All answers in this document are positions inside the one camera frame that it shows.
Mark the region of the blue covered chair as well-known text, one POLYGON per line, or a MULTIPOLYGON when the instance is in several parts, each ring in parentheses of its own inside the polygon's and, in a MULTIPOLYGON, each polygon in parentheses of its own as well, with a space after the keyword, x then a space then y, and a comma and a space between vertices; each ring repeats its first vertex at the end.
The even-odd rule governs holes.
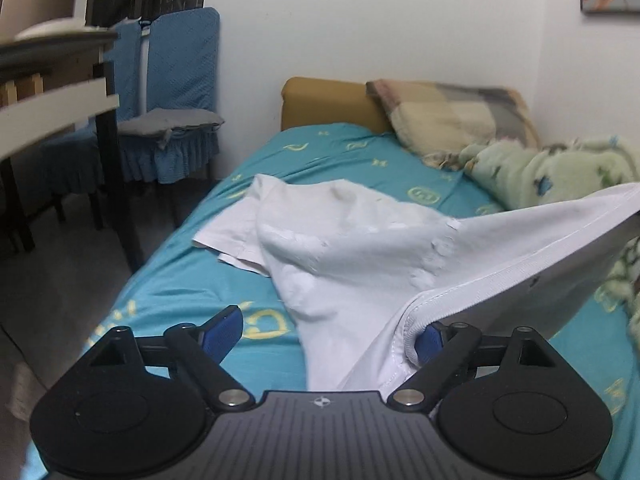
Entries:
MULTIPOLYGON (((220 16, 215 9, 164 14, 151 24, 126 20, 113 29, 118 39, 104 58, 114 68, 117 125, 154 108, 216 113, 220 16)), ((189 177, 218 154, 218 128, 178 130, 166 145, 118 135, 125 181, 173 184, 189 177)))

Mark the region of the dark wooden table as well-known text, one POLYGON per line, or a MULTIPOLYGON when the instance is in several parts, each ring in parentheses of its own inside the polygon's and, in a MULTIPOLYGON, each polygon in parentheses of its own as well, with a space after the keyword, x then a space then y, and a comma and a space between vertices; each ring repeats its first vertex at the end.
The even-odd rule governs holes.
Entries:
POLYGON ((25 252, 35 249, 11 157, 83 119, 94 120, 114 230, 131 272, 143 255, 120 159, 113 63, 104 53, 118 39, 113 29, 81 27, 21 37, 1 44, 1 184, 6 218, 25 252))

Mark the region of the grey seat cushion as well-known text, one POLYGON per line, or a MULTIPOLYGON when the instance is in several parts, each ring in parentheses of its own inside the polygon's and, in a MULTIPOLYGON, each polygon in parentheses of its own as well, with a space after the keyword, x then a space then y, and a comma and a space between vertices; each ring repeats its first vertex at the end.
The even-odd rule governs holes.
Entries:
POLYGON ((202 108, 154 108, 136 118, 120 122, 117 132, 120 136, 155 139, 160 145, 166 145, 175 131, 220 127, 223 124, 224 120, 219 115, 202 108))

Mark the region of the mustard yellow headboard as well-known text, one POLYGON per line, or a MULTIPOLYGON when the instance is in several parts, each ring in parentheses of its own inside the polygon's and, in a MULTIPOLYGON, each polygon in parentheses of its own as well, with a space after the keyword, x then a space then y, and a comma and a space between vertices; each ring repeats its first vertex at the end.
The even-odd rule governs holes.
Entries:
POLYGON ((281 129, 344 122, 374 134, 392 130, 383 107, 359 82, 292 77, 281 90, 281 129))

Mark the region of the green fleece blanket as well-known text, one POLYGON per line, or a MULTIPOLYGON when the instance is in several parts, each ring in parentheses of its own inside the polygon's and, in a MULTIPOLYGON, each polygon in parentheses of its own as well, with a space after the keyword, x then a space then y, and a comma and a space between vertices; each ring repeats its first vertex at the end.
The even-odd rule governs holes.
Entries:
POLYGON ((598 289, 631 300, 639 274, 639 159, 614 139, 534 150, 474 144, 464 173, 506 211, 474 219, 487 270, 462 320, 498 334, 530 325, 552 336, 598 289))

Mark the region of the plaid beige pillow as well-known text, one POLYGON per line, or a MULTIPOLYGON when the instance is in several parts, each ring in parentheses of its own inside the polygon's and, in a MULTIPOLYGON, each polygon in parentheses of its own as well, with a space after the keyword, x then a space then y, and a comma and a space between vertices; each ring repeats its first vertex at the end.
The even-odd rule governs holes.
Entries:
POLYGON ((506 139, 526 148, 539 145, 524 99, 508 87, 377 79, 366 88, 402 146, 427 166, 450 166, 472 144, 506 139))

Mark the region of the white t-shirt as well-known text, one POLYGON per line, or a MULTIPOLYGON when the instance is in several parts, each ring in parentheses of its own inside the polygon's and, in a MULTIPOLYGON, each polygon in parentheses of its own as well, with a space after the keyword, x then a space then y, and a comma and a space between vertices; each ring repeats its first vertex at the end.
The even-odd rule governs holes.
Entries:
POLYGON ((639 188, 456 219, 346 180, 260 174, 194 236, 271 278, 304 350, 307 387, 390 393, 427 326, 556 334, 639 233, 639 188))

